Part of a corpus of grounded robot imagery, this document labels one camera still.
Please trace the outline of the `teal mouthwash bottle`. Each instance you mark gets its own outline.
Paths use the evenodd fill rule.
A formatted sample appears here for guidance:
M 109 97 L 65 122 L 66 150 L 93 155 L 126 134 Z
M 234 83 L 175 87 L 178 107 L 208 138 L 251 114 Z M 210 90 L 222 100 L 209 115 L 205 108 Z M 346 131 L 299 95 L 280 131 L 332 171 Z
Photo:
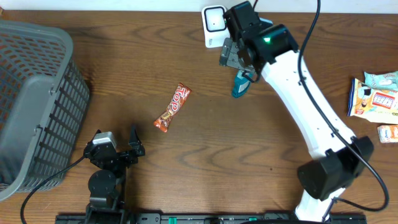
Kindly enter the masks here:
M 251 86 L 252 83 L 254 83 L 253 74 L 245 71 L 245 70 L 239 70 L 234 78 L 234 86 L 231 92 L 231 95 L 234 98 L 240 98 L 242 97 L 249 87 Z

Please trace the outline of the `orange tissue pack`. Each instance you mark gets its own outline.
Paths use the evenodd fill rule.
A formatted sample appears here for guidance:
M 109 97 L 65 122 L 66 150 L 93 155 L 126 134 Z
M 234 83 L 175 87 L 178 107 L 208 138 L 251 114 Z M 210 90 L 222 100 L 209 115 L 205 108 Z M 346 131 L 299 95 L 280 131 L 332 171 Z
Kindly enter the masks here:
M 398 125 L 382 125 L 377 131 L 381 143 L 398 143 Z

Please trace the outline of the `orange chocolate bar wrapper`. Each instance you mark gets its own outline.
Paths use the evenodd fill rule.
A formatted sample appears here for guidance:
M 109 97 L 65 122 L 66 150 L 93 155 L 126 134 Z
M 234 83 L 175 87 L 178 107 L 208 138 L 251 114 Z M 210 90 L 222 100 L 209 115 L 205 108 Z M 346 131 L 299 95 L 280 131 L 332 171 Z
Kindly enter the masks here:
M 191 92 L 189 87 L 179 83 L 167 109 L 154 121 L 154 126 L 166 133 L 173 117 L 179 112 Z

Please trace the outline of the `yellow snack bag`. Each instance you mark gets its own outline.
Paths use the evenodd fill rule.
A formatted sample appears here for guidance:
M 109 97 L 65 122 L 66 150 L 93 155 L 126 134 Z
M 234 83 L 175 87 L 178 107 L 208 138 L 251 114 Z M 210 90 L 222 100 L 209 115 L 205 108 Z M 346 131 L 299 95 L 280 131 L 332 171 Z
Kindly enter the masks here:
M 374 89 L 353 79 L 348 116 L 364 118 L 372 123 L 397 124 L 397 91 Z

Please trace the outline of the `teal wet wipes pack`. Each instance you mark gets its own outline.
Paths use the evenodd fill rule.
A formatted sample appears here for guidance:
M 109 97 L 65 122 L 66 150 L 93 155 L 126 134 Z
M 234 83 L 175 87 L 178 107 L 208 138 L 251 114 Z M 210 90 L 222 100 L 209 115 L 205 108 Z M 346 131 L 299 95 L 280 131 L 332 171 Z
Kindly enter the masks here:
M 397 91 L 397 71 L 385 74 L 371 74 L 364 72 L 365 84 L 378 90 Z

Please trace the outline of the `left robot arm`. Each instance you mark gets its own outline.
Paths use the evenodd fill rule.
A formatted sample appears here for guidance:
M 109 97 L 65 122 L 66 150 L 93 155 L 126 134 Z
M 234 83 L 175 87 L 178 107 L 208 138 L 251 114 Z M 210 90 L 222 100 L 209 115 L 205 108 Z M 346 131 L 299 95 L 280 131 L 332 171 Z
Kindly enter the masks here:
M 83 151 L 85 158 L 99 168 L 89 179 L 90 201 L 84 223 L 135 223 L 134 215 L 124 208 L 126 171 L 145 155 L 136 127 L 132 126 L 128 145 L 130 150 L 118 152 L 112 132 L 97 130 Z

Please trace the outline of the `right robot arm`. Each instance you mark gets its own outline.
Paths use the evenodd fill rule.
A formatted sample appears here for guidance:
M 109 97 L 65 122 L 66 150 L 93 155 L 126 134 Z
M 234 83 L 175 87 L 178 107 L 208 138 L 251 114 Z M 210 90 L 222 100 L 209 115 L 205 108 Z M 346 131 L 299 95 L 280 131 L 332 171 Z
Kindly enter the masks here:
M 259 18 L 250 2 L 223 14 L 230 33 L 220 64 L 233 55 L 240 67 L 255 71 L 276 91 L 293 117 L 312 160 L 297 169 L 304 189 L 294 213 L 298 220 L 324 222 L 335 198 L 364 169 L 374 146 L 365 136 L 357 138 L 333 111 L 299 57 L 299 46 L 285 25 Z

